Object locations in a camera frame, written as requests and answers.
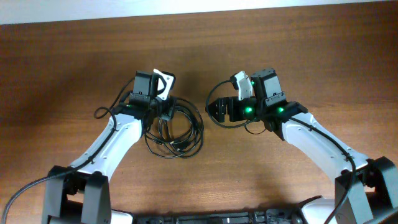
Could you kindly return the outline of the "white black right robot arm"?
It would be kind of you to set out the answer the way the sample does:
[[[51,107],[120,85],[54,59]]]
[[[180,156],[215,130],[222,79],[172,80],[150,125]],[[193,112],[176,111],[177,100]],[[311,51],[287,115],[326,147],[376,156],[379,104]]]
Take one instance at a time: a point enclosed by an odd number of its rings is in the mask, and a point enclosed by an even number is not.
[[[335,196],[312,197],[293,208],[266,211],[266,223],[397,223],[397,166],[371,159],[325,129],[306,107],[288,101],[273,68],[252,75],[240,71],[231,83],[237,96],[205,101],[216,125],[231,129],[263,122],[264,128],[295,146],[334,183]]]

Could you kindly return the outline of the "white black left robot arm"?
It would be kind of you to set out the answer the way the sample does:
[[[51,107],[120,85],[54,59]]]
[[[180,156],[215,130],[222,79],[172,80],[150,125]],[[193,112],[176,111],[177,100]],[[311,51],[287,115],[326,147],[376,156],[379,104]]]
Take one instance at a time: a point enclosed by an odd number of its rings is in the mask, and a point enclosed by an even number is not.
[[[69,166],[54,166],[45,186],[42,223],[132,223],[129,212],[111,207],[109,182],[130,148],[154,119],[172,107],[173,73],[136,72],[133,89],[122,88],[109,107],[109,121],[94,143]]]

